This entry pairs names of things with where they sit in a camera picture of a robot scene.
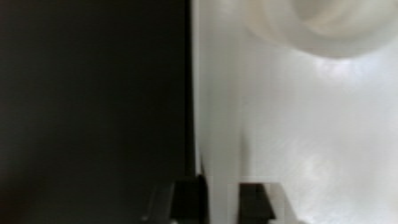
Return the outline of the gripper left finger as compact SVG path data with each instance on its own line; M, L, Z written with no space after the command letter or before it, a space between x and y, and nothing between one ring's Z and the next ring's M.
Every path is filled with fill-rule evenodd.
M207 185L202 176L156 186L141 224L207 224Z

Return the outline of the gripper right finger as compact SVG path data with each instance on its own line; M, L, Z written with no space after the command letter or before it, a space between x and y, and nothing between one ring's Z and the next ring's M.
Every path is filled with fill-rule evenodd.
M268 224L275 219L269 199L261 183L239 184L237 224Z

